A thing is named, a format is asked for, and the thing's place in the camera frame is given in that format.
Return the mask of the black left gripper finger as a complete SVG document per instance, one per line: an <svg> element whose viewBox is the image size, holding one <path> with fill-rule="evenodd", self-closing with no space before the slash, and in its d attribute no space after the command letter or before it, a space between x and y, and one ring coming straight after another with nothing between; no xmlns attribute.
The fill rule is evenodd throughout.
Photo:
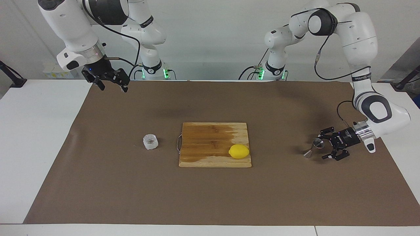
<svg viewBox="0 0 420 236"><path fill-rule="evenodd" d="M342 159L348 157L349 155L350 154L346 149L338 149L338 150L333 149L331 151L331 153L322 156L322 159L323 160L334 159L334 160L339 161L339 160L342 160Z"/></svg>
<svg viewBox="0 0 420 236"><path fill-rule="evenodd" d="M336 135L334 127L328 127L320 131L320 139L332 139Z"/></svg>

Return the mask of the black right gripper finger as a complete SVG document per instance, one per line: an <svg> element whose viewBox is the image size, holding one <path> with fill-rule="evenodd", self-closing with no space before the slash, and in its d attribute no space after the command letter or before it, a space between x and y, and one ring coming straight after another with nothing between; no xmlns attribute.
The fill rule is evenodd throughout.
<svg viewBox="0 0 420 236"><path fill-rule="evenodd" d="M117 84L121 87L122 91L126 93L128 91L128 85L130 82L130 78L124 69L119 68L117 70L112 71L112 82Z"/></svg>
<svg viewBox="0 0 420 236"><path fill-rule="evenodd" d="M88 83L92 83L94 85L96 85L101 91L105 90L105 85L103 84L103 82L95 76L85 76L85 79Z"/></svg>

